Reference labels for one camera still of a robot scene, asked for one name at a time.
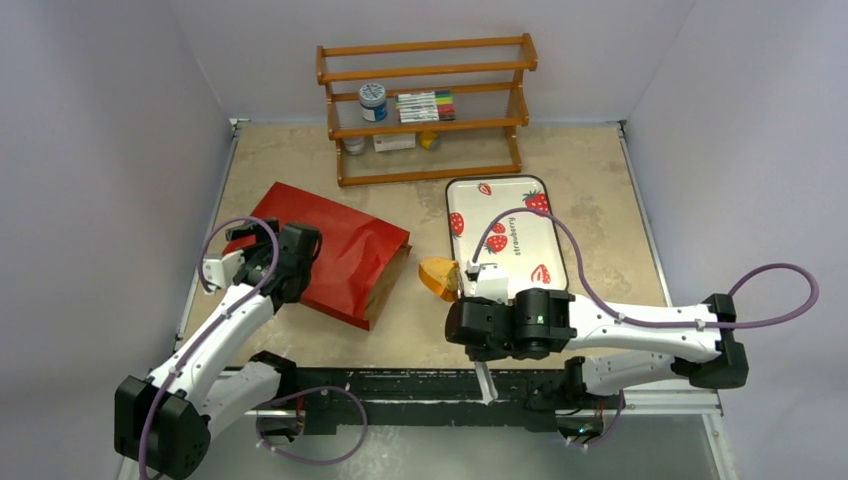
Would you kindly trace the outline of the red paper bag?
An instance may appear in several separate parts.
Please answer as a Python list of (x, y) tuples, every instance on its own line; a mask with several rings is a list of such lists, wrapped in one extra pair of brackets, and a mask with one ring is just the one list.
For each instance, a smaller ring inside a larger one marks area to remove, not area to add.
[(329, 198), (276, 182), (251, 214), (300, 222), (323, 235), (301, 303), (370, 331), (411, 251), (410, 232)]

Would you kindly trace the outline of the strawberry print white tray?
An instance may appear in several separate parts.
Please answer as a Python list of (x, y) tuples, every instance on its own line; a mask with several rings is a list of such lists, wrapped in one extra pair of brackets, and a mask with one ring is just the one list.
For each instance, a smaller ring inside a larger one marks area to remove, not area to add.
[(451, 256), (509, 274), (509, 296), (528, 288), (568, 288), (568, 275), (544, 182), (532, 175), (454, 179), (445, 190)]

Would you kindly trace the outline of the yellow fake bread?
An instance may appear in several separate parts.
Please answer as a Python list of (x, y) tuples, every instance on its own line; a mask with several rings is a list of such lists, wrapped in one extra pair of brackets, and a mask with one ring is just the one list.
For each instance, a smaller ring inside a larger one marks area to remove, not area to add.
[(425, 257), (418, 263), (418, 276), (421, 283), (432, 293), (446, 302), (458, 299), (459, 265), (446, 257)]

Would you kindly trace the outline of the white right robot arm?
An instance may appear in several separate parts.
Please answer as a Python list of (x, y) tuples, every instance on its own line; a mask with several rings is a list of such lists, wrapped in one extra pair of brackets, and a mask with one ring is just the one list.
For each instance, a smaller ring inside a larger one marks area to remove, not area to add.
[(450, 307), (445, 337), (464, 346), (477, 363), (617, 349), (612, 356), (569, 360), (561, 392), (576, 407), (630, 386), (674, 378), (713, 390), (746, 384), (749, 362), (733, 334), (736, 308), (731, 296), (713, 294), (688, 307), (614, 308), (610, 314), (585, 296), (541, 288), (518, 292), (510, 304), (465, 297)]

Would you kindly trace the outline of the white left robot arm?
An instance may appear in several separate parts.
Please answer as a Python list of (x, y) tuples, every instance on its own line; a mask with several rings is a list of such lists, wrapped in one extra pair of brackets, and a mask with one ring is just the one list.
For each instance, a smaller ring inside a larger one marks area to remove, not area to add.
[(211, 441), (266, 401), (284, 409), (297, 399), (291, 362), (264, 353), (235, 378), (221, 379), (231, 357), (285, 304), (309, 286), (323, 245), (310, 225), (241, 216), (218, 227), (229, 241), (252, 243), (227, 254), (205, 252), (197, 266), (208, 294), (224, 295), (212, 314), (145, 377), (127, 376), (114, 394), (114, 449), (136, 461), (141, 479), (185, 479)]

